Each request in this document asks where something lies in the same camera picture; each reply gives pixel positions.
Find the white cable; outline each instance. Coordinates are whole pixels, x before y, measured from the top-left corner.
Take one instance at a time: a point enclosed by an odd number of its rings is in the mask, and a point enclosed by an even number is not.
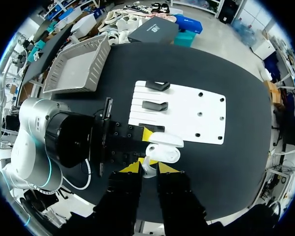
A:
[[[89,165],[89,162],[88,162],[87,159],[85,159],[85,162],[86,162],[87,169],[88,169],[88,179],[87,179],[87,183],[86,183],[86,185],[85,185],[84,187],[82,187],[82,188],[76,187],[76,186],[73,185],[69,180],[67,180],[66,177],[63,177],[63,179],[64,179],[65,181],[67,181],[67,183],[68,183],[69,185],[71,185],[72,187],[76,188],[77,190],[84,190],[84,189],[86,189],[86,188],[89,186],[89,183],[90,183],[90,178],[91,178],[90,165]]]

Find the sneaker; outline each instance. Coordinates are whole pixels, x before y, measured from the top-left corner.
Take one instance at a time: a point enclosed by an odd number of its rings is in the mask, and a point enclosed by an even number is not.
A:
[[[122,17],[120,20],[117,21],[118,31],[130,30],[134,31],[139,26],[139,17],[135,15],[128,15]]]
[[[130,42],[128,40],[129,33],[130,32],[128,30],[124,30],[124,31],[119,33],[119,44],[129,43]]]
[[[161,9],[161,4],[160,3],[154,3],[152,4],[151,12],[152,13],[159,13]]]
[[[119,33],[117,31],[103,32],[108,35],[109,45],[119,44]]]
[[[169,6],[167,3],[163,3],[161,5],[161,9],[160,9],[160,13],[169,13],[170,10],[169,10]]]
[[[106,24],[113,24],[117,20],[119,20],[121,17],[122,17],[122,14],[119,13],[118,11],[110,11],[110,12],[108,12],[108,14],[106,16],[105,23]]]
[[[149,11],[145,6],[125,6],[123,10],[126,10],[128,13],[134,13],[134,12],[139,12],[143,14],[151,14],[151,11]]]
[[[123,30],[128,29],[128,21],[130,20],[130,16],[124,16],[120,20],[117,21],[116,25],[118,27],[118,31],[121,32]]]

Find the white shoe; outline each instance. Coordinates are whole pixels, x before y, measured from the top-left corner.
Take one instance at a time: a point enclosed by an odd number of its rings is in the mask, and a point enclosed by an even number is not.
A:
[[[119,13],[118,11],[110,11],[108,12],[106,19],[105,19],[105,23],[106,24],[113,24],[115,23],[117,20],[119,20],[122,17],[122,14]]]
[[[117,31],[111,31],[108,33],[109,45],[119,44],[119,33]]]
[[[130,20],[130,15],[127,15],[127,16],[124,16],[120,20],[117,21],[116,25],[118,27],[119,32],[128,29],[128,21],[129,20]]]
[[[139,18],[137,16],[132,16],[129,20],[128,20],[128,30],[130,31],[134,31],[138,28],[138,22],[139,22]]]
[[[124,30],[124,31],[119,33],[119,44],[129,43],[130,42],[128,40],[129,33],[130,32],[128,30]]]

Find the black mat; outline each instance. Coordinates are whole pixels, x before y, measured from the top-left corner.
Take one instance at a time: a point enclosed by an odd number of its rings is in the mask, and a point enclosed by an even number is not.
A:
[[[66,102],[74,112],[91,115],[103,107],[109,96],[114,99],[112,119],[128,122],[137,80],[169,81],[226,97],[224,144],[185,142],[180,160],[171,166],[184,170],[191,178],[192,189],[206,208],[207,220],[251,204],[265,170],[271,132],[269,95],[261,81],[229,61],[196,49],[131,43],[111,48],[96,92],[59,94],[54,100]],[[97,204],[106,190],[108,175],[120,169],[105,165],[104,177],[94,176],[83,191],[64,184]],[[86,183],[87,175],[80,166],[63,168],[63,172],[78,186]],[[137,218],[162,222],[156,178],[143,180]]]
[[[41,52],[43,53],[41,58],[29,65],[24,75],[23,85],[48,69],[53,59],[57,55],[59,49],[70,36],[72,27],[73,25],[66,26],[63,30],[57,33],[45,44],[45,46],[41,50]]]

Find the blue box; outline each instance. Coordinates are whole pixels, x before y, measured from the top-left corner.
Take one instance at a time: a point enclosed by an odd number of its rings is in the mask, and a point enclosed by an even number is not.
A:
[[[67,9],[66,12],[64,12],[63,14],[61,14],[58,18],[59,20],[63,20],[64,18],[66,18],[68,15],[70,15],[73,11],[73,7],[70,7],[69,9]]]
[[[202,32],[203,27],[201,22],[185,17],[180,14],[175,15],[175,17],[177,18],[176,24],[179,25],[180,29],[188,30],[198,34]]]
[[[196,36],[196,33],[186,30],[185,32],[179,32],[175,37],[174,44],[184,47],[191,47],[191,44]]]

